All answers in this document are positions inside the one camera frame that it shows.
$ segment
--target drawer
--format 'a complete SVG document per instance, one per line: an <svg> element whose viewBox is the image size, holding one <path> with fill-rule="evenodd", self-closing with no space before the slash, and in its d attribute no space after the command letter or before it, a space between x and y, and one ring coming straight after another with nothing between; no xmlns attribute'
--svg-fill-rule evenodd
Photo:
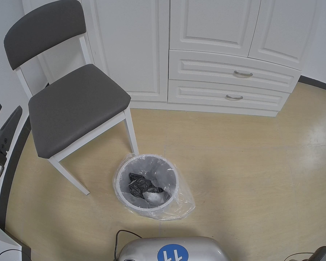
<svg viewBox="0 0 326 261"><path fill-rule="evenodd" d="M168 102L280 111L289 93L232 84L169 80Z"/></svg>
<svg viewBox="0 0 326 261"><path fill-rule="evenodd" d="M169 79L244 85L291 93L300 75L299 70L247 57L169 50Z"/></svg>

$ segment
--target logo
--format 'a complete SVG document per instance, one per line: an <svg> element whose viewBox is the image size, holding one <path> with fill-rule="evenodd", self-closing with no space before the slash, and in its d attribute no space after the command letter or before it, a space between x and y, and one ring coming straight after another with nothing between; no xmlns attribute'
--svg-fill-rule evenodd
<svg viewBox="0 0 326 261"><path fill-rule="evenodd" d="M170 244L163 246L157 254L158 261L187 261L188 252L180 245Z"/></svg>

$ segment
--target white chair leg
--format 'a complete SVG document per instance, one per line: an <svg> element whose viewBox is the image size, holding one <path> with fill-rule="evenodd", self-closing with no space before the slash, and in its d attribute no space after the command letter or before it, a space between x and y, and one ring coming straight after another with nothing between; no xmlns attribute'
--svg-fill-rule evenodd
<svg viewBox="0 0 326 261"><path fill-rule="evenodd" d="M126 125L130 147L132 148L132 152L137 156L139 155L139 149L138 149L137 139L135 137L132 116L130 114L130 108L127 107L126 110L124 110L123 112L126 117L124 123Z"/></svg>
<svg viewBox="0 0 326 261"><path fill-rule="evenodd" d="M48 161L61 173L63 176L72 182L79 190L81 190L85 195L89 194L89 191L78 181L74 178L73 175L67 171L54 157L48 159Z"/></svg>

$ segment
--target gray upholstered backrest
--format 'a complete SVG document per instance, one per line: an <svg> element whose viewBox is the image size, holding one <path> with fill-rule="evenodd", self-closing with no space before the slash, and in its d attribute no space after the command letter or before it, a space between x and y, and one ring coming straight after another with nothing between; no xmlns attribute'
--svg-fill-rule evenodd
<svg viewBox="0 0 326 261"><path fill-rule="evenodd" d="M86 32L81 3L59 0L18 20L7 32L4 47L14 70L41 52Z"/></svg>

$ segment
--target clear plastic bag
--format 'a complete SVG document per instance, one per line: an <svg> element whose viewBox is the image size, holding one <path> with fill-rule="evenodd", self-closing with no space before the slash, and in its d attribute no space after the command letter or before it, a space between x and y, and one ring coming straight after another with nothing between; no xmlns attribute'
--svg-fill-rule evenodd
<svg viewBox="0 0 326 261"><path fill-rule="evenodd" d="M148 202L132 195L129 173L142 175L155 187L162 188L165 191L164 202ZM114 175L113 188L117 198L131 212L156 220L183 219L195 208L192 193L176 166L155 154L128 154Z"/></svg>

